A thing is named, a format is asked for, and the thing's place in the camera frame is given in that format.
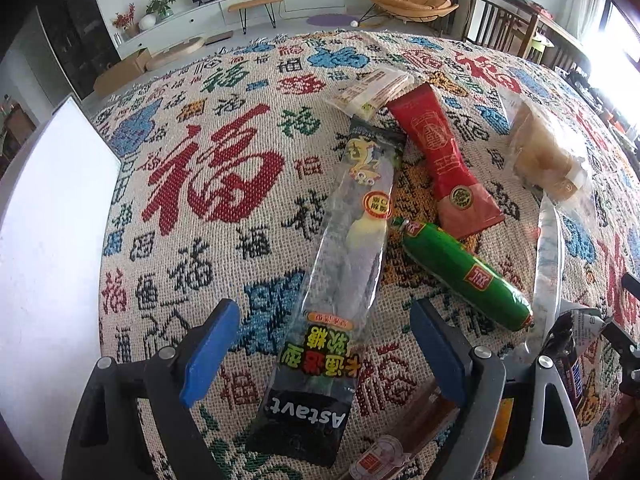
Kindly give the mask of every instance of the wooden bench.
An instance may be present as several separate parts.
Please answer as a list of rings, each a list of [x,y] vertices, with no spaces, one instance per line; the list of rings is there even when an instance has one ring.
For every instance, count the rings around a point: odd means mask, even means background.
[[[276,28],[276,13],[273,11],[273,4],[278,2],[283,2],[284,0],[248,0],[247,2],[239,2],[237,4],[230,5],[227,9],[228,12],[235,12],[238,10],[240,12],[240,23],[242,23],[242,31],[246,34],[246,10],[251,9],[253,7],[260,7],[264,5],[264,8],[267,9],[267,14],[269,15],[269,19],[271,20],[271,25],[273,28]]]

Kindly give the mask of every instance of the candy package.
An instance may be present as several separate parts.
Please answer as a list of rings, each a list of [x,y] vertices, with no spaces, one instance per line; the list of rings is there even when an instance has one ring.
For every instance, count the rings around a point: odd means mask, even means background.
[[[526,97],[502,87],[498,94],[511,127],[506,169],[544,189],[564,215],[593,226],[596,212],[584,136]]]
[[[314,255],[246,448],[331,466],[356,389],[382,275],[405,137],[351,120]]]
[[[434,224],[400,216],[392,226],[402,232],[402,246],[413,261],[485,316],[514,332],[531,324],[533,313],[524,295],[455,238]]]
[[[325,101],[349,117],[356,115],[370,121],[389,99],[413,83],[411,74],[383,66]]]
[[[428,83],[386,107],[424,154],[442,228],[460,239],[500,223],[504,215],[466,167],[438,98]]]

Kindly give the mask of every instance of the red flower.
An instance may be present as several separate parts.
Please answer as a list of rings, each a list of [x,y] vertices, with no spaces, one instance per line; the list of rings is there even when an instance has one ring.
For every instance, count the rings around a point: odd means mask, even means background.
[[[115,20],[111,20],[113,26],[116,28],[127,28],[133,25],[133,14],[136,11],[136,6],[134,4],[129,4],[129,12],[126,14],[116,13]]]

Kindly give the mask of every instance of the sticker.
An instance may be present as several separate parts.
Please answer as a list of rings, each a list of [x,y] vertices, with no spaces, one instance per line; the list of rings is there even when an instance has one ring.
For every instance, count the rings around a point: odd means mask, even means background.
[[[343,319],[334,314],[325,314],[324,312],[309,312],[306,318],[312,323],[324,323],[327,325],[341,328],[342,330],[353,330],[353,323],[348,319]]]
[[[420,231],[424,229],[425,225],[426,224],[423,224],[422,222],[409,222],[405,230],[408,236],[415,238],[420,234]]]
[[[474,202],[474,196],[467,186],[456,186],[451,190],[449,200],[451,200],[454,207],[464,210],[471,207],[471,204]]]
[[[391,200],[383,191],[369,191],[362,199],[362,206],[373,218],[386,220],[391,216]]]
[[[351,464],[349,473],[354,480],[380,480],[391,470],[409,462],[411,455],[402,450],[402,444],[396,437],[382,435],[358,459]]]
[[[474,264],[471,270],[466,274],[465,281],[470,283],[477,290],[487,290],[487,287],[491,285],[493,276],[484,270],[478,264]]]
[[[350,139],[344,149],[351,162],[350,177],[361,186],[373,186],[380,178],[377,172],[382,150],[372,140],[356,137]]]
[[[303,344],[285,342],[280,363],[306,375],[357,379],[362,362],[351,354],[349,340],[340,330],[309,325]]]

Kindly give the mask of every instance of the bread package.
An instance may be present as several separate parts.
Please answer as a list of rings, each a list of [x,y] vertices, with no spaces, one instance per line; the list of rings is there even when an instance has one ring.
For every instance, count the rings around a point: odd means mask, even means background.
[[[511,126],[507,167],[541,187],[562,213],[590,224],[595,207],[584,136],[548,108],[505,88],[498,93]]]

